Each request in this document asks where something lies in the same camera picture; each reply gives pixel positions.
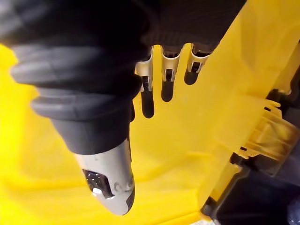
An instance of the rubber grip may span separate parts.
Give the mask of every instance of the rubber grip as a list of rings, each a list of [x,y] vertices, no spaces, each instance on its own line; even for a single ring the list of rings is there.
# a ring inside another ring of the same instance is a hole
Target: rubber grip
[[[165,102],[169,102],[173,98],[174,82],[163,81],[161,88],[161,98]]]
[[[196,72],[189,72],[186,70],[186,73],[184,75],[184,82],[188,85],[192,85],[197,81],[198,74]]]
[[[153,92],[145,89],[141,92],[142,96],[142,113],[146,118],[151,118],[154,115]]]

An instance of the yellow tool case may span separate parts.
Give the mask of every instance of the yellow tool case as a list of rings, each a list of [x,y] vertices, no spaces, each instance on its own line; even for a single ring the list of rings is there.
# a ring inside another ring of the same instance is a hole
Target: yellow tool case
[[[9,76],[16,58],[0,46],[0,224],[229,224],[234,199],[253,199],[241,180],[288,177],[282,169],[300,136],[288,104],[299,91],[299,9],[298,0],[248,0],[194,85],[184,83],[185,45],[168,103],[154,47],[155,114],[146,119],[134,99],[135,203],[122,217],[90,194],[50,121],[30,109],[36,91]]]

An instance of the black rubber grip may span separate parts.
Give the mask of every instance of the black rubber grip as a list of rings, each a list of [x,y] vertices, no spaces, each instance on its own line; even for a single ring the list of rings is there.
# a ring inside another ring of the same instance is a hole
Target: black rubber grip
[[[153,92],[148,89],[144,89],[141,92],[142,96],[142,113],[146,118],[151,118],[154,115],[154,102],[153,102]]]
[[[163,81],[161,87],[161,98],[165,102],[169,102],[173,98],[174,82]]]
[[[197,81],[198,74],[196,72],[189,72],[186,70],[186,73],[184,75],[184,82],[188,85],[192,85]]]

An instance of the yellow plastic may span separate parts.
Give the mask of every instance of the yellow plastic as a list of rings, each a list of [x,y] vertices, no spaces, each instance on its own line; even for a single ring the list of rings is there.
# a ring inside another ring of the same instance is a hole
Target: yellow plastic
[[[299,137],[277,105],[265,99],[273,88],[289,93],[299,66],[299,8],[298,0],[248,0],[194,85],[183,81],[186,45],[169,103],[161,100],[160,48],[155,47],[155,115],[144,118],[140,95],[135,98],[130,141],[136,197],[123,217],[91,196],[50,121],[29,108],[34,89],[8,75],[16,59],[1,46],[0,224],[176,225],[207,219],[200,208],[208,196],[217,200],[240,170],[229,163],[233,152],[281,161]],[[263,140],[281,148],[261,146]]]

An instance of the black plastic part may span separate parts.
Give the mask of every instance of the black plastic part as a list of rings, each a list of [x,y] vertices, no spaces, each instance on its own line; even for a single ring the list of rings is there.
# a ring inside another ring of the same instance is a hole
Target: black plastic part
[[[173,70],[167,69],[165,73],[166,81],[163,81],[161,87],[161,98],[169,102],[173,98],[174,82],[171,81]]]
[[[169,102],[173,98],[174,82],[163,81],[161,87],[161,98],[165,102]]]
[[[135,107],[133,105],[133,102],[131,102],[130,122],[132,122],[134,119],[135,119]]]
[[[216,206],[216,201],[212,197],[208,197],[204,206],[201,209],[201,213],[203,213],[206,216],[210,216],[215,206]]]
[[[93,188],[98,188],[102,191],[102,194],[105,198],[114,196],[109,186],[108,179],[105,175],[84,169],[82,171],[91,192],[93,191]]]
[[[154,115],[154,101],[153,92],[148,89],[144,89],[141,92],[142,96],[142,113],[146,118],[151,118]]]
[[[135,200],[135,187],[133,187],[132,193],[131,195],[128,197],[128,199],[126,200],[126,204],[128,206],[128,211],[131,209],[131,207],[133,206],[133,202]]]
[[[184,75],[184,82],[188,85],[192,85],[197,81],[198,73],[196,72],[189,72],[186,70],[186,73]]]
[[[217,204],[207,201],[204,206],[213,208],[207,215],[221,225],[287,225],[287,207],[299,194],[300,187],[244,166]]]

